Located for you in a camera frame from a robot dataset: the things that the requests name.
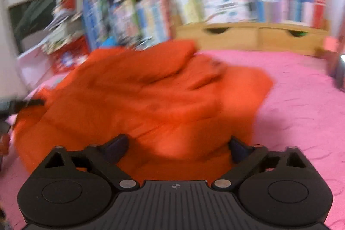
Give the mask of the orange puffer jacket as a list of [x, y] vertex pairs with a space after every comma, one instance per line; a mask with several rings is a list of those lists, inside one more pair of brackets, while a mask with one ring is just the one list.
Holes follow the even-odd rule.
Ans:
[[17, 115], [14, 144], [33, 171], [55, 146], [81, 150], [126, 134], [119, 167], [137, 181], [214, 181], [232, 166], [230, 138], [251, 141], [272, 86], [261, 69], [200, 54], [191, 40], [98, 49], [38, 92], [43, 106]]

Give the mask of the pink bunny-print blanket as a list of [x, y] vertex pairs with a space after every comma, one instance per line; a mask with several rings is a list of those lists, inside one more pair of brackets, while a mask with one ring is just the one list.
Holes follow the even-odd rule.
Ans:
[[334, 201], [326, 223], [344, 228], [344, 93], [320, 59], [292, 53], [208, 51], [231, 65], [258, 67], [273, 88], [255, 116], [252, 140], [272, 150], [299, 147], [326, 180]]

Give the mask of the red plastic crate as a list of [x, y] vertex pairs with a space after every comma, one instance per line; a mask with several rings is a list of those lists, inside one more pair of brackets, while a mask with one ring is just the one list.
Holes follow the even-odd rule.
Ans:
[[49, 54], [52, 70], [60, 74], [73, 70], [81, 65], [90, 54], [85, 36], [81, 36], [70, 43], [62, 45]]

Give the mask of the stack of papers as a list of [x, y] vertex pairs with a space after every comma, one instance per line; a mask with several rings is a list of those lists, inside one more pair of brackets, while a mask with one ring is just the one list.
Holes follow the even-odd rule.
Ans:
[[48, 32], [42, 45], [42, 51], [46, 54], [52, 54], [84, 35], [82, 12], [57, 5], [52, 14], [53, 20], [44, 29]]

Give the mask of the wooden drawer organizer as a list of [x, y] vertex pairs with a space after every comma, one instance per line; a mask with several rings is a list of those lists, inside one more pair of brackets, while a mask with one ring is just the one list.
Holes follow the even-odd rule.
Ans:
[[174, 27], [177, 39], [193, 39], [201, 50], [246, 50], [292, 52], [314, 56], [323, 49], [329, 34], [323, 29], [288, 24], [239, 22]]

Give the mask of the tall blue books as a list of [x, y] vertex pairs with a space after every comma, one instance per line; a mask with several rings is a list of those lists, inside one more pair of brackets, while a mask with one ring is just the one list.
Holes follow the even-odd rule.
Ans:
[[82, 16], [89, 48], [94, 51], [108, 38], [108, 31], [103, 18], [102, 1], [83, 0]]

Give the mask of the pink toy house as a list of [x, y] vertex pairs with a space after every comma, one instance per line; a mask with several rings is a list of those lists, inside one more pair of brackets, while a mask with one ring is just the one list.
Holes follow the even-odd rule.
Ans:
[[344, 35], [338, 39], [326, 37], [323, 43], [326, 70], [334, 86], [344, 92]]

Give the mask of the white patterned box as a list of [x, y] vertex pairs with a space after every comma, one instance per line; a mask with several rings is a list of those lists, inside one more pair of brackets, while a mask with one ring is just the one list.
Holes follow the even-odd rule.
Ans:
[[208, 25], [251, 20], [249, 0], [202, 0], [202, 5], [204, 22]]

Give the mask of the row of upright books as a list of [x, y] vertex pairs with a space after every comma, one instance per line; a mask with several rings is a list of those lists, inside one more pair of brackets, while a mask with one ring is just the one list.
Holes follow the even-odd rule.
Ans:
[[[251, 22], [255, 19], [251, 0], [249, 7]], [[206, 24], [202, 0], [115, 0], [109, 5], [112, 33], [120, 45], [151, 46], [167, 41], [176, 19], [181, 25]]]

